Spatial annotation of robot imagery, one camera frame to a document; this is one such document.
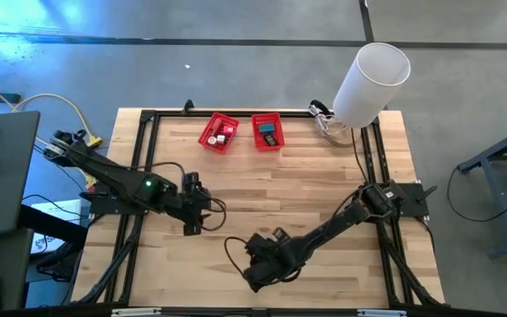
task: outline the wooden table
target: wooden table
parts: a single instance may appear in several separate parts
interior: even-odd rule
[[[141,108],[121,108],[107,156],[130,165]],[[379,116],[391,177],[415,180],[408,140],[398,111]],[[248,239],[254,232],[270,234],[281,226],[290,235],[302,235],[327,220],[342,199],[363,177],[352,148],[334,148],[306,118],[283,119],[285,147],[259,153],[254,148],[249,119],[239,119],[238,134],[226,155],[207,151],[197,143],[208,118],[162,117],[155,161],[177,161],[186,172],[198,171],[203,186],[228,205],[226,224],[217,232],[184,237],[182,223],[166,215],[146,216],[138,248],[131,306],[217,306],[353,308],[387,307],[385,282],[374,225],[350,228],[318,249],[297,281],[250,291],[224,253],[228,236]],[[376,155],[374,137],[371,147]],[[147,144],[150,131],[143,144]],[[363,162],[363,146],[356,143]],[[145,149],[141,155],[145,158]],[[153,170],[175,183],[180,172],[170,166]],[[97,282],[114,248],[119,217],[105,216],[88,233],[72,299],[80,299]],[[214,226],[220,216],[208,218]],[[434,298],[443,302],[430,236],[414,219],[402,219],[400,228],[408,265]],[[244,246],[229,243],[232,257],[242,267],[249,257]],[[120,293],[124,277],[117,283]],[[393,271],[397,292],[400,275]]]

